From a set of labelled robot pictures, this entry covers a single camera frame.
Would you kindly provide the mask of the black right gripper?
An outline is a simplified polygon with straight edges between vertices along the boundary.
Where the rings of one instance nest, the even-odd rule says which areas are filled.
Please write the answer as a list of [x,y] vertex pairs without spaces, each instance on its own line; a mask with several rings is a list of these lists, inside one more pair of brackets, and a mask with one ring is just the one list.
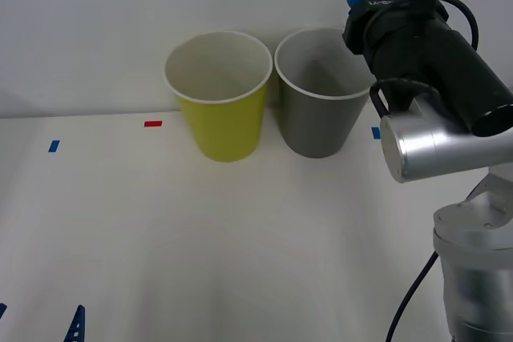
[[347,0],[353,54],[421,54],[447,35],[446,0]]

